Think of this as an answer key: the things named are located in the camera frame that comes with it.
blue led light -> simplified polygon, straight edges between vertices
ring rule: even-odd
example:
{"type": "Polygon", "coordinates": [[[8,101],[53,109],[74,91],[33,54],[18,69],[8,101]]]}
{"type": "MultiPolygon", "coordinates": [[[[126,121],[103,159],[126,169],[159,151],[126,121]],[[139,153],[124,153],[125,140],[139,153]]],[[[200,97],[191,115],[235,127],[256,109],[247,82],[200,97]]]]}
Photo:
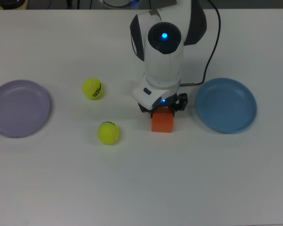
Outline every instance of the blue led light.
{"type": "Polygon", "coordinates": [[[169,41],[169,35],[165,32],[163,32],[160,37],[159,37],[159,40],[161,42],[168,42],[169,41]]]}

purple plate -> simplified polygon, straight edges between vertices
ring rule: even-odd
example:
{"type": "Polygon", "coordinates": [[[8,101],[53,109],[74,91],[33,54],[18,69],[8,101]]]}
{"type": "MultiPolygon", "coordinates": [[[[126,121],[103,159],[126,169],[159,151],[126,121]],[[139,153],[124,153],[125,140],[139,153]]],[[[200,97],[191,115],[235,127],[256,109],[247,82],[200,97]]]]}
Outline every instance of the purple plate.
{"type": "Polygon", "coordinates": [[[15,80],[0,86],[1,135],[28,136],[46,121],[49,112],[49,95],[39,84],[15,80]]]}

tennis ball logo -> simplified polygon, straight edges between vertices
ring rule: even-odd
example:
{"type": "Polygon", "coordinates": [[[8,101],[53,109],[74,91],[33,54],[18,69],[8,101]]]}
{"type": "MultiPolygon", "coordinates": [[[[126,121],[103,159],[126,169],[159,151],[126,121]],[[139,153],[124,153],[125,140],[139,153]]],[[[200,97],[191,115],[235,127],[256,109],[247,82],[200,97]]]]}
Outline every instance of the tennis ball logo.
{"type": "Polygon", "coordinates": [[[100,94],[101,89],[102,89],[102,83],[100,83],[100,87],[96,89],[95,93],[92,96],[96,98],[96,96],[100,94]]]}
{"type": "Polygon", "coordinates": [[[89,99],[98,99],[103,94],[103,85],[97,78],[88,78],[82,84],[82,92],[89,99]]]}

blue plate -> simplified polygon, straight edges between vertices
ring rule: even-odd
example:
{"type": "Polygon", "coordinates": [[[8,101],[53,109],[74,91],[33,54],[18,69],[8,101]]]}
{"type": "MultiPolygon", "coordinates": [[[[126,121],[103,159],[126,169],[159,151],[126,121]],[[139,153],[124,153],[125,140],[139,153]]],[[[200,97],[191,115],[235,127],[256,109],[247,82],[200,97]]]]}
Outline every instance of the blue plate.
{"type": "Polygon", "coordinates": [[[205,124],[223,133],[247,128],[257,114],[251,91],[240,82],[226,78],[204,83],[196,94],[195,107],[205,124]]]}

black cable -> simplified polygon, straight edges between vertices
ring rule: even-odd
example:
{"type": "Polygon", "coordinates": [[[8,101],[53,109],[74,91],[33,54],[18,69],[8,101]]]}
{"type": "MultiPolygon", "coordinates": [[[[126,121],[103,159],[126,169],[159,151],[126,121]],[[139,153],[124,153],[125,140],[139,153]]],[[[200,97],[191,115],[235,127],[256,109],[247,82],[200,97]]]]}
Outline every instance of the black cable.
{"type": "Polygon", "coordinates": [[[47,6],[47,9],[49,9],[50,5],[51,5],[51,0],[49,1],[49,5],[47,6]]]}
{"type": "Polygon", "coordinates": [[[67,2],[67,8],[66,9],[69,9],[72,7],[72,0],[66,0],[67,2]]]}
{"type": "Polygon", "coordinates": [[[204,74],[203,74],[202,81],[199,82],[199,83],[184,83],[184,84],[180,84],[181,87],[185,87],[185,86],[198,86],[198,85],[201,85],[201,84],[204,83],[204,80],[206,79],[206,73],[207,73],[207,69],[208,69],[209,62],[211,61],[211,59],[212,59],[212,57],[213,57],[213,55],[214,55],[214,52],[215,52],[215,50],[216,50],[216,47],[217,47],[217,44],[218,44],[218,41],[219,41],[220,29],[221,29],[220,14],[219,14],[219,11],[218,11],[217,7],[212,3],[212,1],[211,1],[211,0],[208,0],[208,2],[209,2],[209,3],[212,5],[212,7],[216,10],[216,13],[217,13],[217,16],[218,16],[219,27],[218,27],[218,34],[217,34],[216,43],[215,43],[213,52],[212,52],[211,56],[210,56],[209,59],[208,59],[206,68],[204,69],[204,74]]]}

